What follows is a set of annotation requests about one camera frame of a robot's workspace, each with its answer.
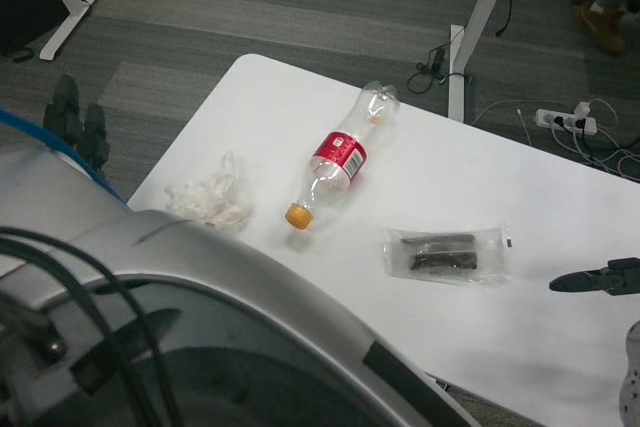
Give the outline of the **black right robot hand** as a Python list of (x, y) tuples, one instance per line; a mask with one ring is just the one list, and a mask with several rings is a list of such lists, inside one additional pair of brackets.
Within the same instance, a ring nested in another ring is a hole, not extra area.
[(601, 269), (562, 275), (549, 283), (554, 292), (582, 293), (603, 291), (611, 296), (639, 293), (639, 259), (609, 260)]

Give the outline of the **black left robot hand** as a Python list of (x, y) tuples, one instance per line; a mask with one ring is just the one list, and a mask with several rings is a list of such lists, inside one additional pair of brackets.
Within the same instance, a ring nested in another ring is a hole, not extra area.
[(91, 168), (103, 175), (110, 154), (105, 112), (91, 103), (80, 119), (79, 90), (75, 80), (62, 74), (46, 106), (43, 127), (65, 141)]

